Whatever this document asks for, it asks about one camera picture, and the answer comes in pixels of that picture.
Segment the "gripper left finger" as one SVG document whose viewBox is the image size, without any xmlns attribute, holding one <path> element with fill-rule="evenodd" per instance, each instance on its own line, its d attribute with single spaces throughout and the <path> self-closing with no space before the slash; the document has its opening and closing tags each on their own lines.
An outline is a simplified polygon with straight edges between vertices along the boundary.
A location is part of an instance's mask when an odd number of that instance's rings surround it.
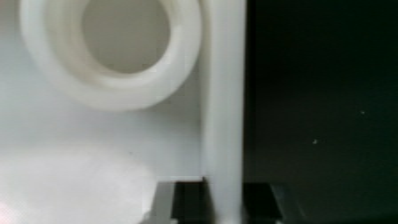
<svg viewBox="0 0 398 224">
<path fill-rule="evenodd" d="M 204 185 L 160 182 L 149 213 L 140 224 L 204 224 Z"/>
</svg>

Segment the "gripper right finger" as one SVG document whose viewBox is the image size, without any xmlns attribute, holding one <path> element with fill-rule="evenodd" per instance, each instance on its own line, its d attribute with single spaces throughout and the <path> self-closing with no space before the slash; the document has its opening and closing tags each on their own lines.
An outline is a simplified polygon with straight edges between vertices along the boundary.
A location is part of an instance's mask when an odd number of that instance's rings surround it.
<svg viewBox="0 0 398 224">
<path fill-rule="evenodd" d="M 304 224 L 298 205 L 284 184 L 245 183 L 247 224 Z"/>
</svg>

